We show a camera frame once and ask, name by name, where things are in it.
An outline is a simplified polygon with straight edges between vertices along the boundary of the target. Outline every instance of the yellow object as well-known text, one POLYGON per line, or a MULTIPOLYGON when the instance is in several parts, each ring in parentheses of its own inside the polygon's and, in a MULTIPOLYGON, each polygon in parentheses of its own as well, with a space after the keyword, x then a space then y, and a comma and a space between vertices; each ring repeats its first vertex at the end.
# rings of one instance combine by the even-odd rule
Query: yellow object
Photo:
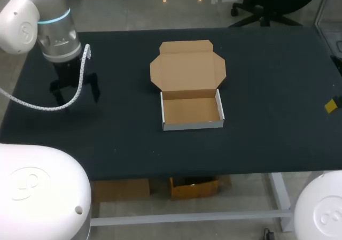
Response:
POLYGON ((328 113, 331 113, 333 110, 337 108, 337 105, 335 101, 332 99, 324 107, 328 113))

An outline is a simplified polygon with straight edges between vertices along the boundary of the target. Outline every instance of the white cylindrical device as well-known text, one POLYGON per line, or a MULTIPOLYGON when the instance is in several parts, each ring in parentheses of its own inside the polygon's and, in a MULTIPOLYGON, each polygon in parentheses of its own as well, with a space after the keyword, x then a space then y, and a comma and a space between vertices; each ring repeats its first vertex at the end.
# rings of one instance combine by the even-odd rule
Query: white cylindrical device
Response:
POLYGON ((0 144, 0 239, 86 240, 90 219, 90 183, 74 158, 0 144))
POLYGON ((342 239, 342 171, 325 173, 300 194, 294 210, 298 240, 342 239))

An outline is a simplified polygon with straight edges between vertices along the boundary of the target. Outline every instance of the chair base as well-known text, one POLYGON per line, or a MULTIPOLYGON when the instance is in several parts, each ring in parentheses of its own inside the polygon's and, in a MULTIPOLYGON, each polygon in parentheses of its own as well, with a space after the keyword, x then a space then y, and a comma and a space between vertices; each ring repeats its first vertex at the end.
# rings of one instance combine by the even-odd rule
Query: chair base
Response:
POLYGON ((281 14, 277 14, 274 12, 268 12, 262 7, 251 7, 249 5, 245 5, 243 3, 233 3, 232 9, 230 11, 230 14, 232 17, 236 17, 239 15, 237 9, 245 10, 249 13, 252 13, 251 16, 240 20, 239 22, 236 22, 235 24, 232 24, 229 27, 241 27, 245 25, 249 25, 253 22, 260 22, 261 27, 268 27, 270 26, 270 22, 279 22, 281 24, 289 25, 289 26, 302 26, 302 24, 293 21, 289 18, 286 18, 282 16, 281 14))

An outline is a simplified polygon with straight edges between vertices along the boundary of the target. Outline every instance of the white cable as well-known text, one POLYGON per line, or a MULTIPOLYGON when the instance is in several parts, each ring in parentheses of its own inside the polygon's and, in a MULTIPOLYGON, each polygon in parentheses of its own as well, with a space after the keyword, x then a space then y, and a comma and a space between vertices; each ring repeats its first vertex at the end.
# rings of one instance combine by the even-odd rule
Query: white cable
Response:
POLYGON ((90 50, 90 45, 86 44, 84 47, 84 52, 83 52, 83 56, 82 56, 82 60, 81 60, 81 68, 80 68, 80 79, 79 79, 79 85, 77 87, 77 91, 75 96, 65 105, 62 106, 57 106, 57 107, 42 107, 42 106, 37 106, 37 105, 32 105, 29 103, 26 103, 24 101, 21 101, 15 97, 13 97, 12 95, 10 95, 9 93, 7 93, 5 90, 3 90, 2 88, 0 88, 0 93, 3 94, 4 96, 8 97, 10 100, 17 102, 18 104, 21 104, 23 106, 32 108, 32 109, 36 109, 36 110, 41 110, 41 111, 59 111, 59 110, 63 110, 65 108, 67 108, 68 106, 71 106, 76 99, 79 97, 81 90, 82 90, 82 86, 83 86, 83 74, 84 74, 84 66, 86 64, 86 59, 90 59, 91 58, 91 50, 90 50))

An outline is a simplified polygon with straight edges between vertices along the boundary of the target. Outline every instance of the blue led ring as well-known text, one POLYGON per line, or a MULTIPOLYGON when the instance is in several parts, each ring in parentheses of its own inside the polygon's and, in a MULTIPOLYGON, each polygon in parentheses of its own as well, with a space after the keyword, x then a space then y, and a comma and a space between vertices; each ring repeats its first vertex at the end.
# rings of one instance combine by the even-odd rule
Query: blue led ring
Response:
POLYGON ((53 22, 57 22, 59 20, 62 20, 65 17, 67 17, 69 13, 70 13, 70 9, 68 9, 68 11, 66 11, 66 13, 63 16, 61 16, 61 17, 58 17, 58 18, 55 18, 55 19, 52 19, 52 20, 48 20, 48 21, 39 21, 38 24, 39 25, 47 25, 47 24, 51 24, 53 22))

